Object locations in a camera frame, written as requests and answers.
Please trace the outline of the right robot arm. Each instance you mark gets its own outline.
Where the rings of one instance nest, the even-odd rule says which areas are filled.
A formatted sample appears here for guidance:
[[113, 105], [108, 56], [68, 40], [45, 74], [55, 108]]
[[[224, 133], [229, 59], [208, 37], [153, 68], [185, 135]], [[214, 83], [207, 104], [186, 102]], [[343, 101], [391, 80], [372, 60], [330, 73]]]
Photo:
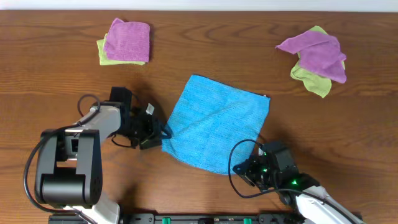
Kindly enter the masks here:
[[[244, 162], [231, 165], [234, 150], [244, 142], [258, 146], [259, 154], [251, 155]], [[259, 192], [243, 195], [234, 186], [234, 172]], [[252, 139], [236, 143], [228, 158], [228, 179], [233, 190], [241, 198], [255, 198], [277, 193], [279, 200], [304, 218], [304, 223], [355, 223], [364, 221], [339, 204], [311, 175], [300, 172], [292, 151], [281, 141], [261, 144]]]

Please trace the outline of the blue microfiber cloth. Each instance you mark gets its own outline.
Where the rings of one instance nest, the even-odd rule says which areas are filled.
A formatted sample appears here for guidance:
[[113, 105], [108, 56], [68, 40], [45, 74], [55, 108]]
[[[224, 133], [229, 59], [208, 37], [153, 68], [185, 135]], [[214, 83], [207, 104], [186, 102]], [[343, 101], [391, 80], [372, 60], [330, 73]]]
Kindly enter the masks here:
[[162, 150], [190, 166], [227, 175], [253, 151], [270, 98], [192, 75], [175, 105]]

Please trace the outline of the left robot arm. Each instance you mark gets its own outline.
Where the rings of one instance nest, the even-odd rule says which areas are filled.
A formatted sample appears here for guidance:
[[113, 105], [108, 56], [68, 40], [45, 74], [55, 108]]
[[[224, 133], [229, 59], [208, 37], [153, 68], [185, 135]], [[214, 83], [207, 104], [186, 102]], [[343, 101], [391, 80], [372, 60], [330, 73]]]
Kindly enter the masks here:
[[49, 223], [154, 223], [151, 214], [125, 214], [103, 192], [101, 145], [117, 135], [129, 147], [149, 149], [171, 138], [154, 116], [154, 107], [131, 106], [134, 94], [113, 87], [109, 99], [97, 100], [75, 124], [45, 130], [37, 156], [34, 195], [29, 199], [50, 213]]

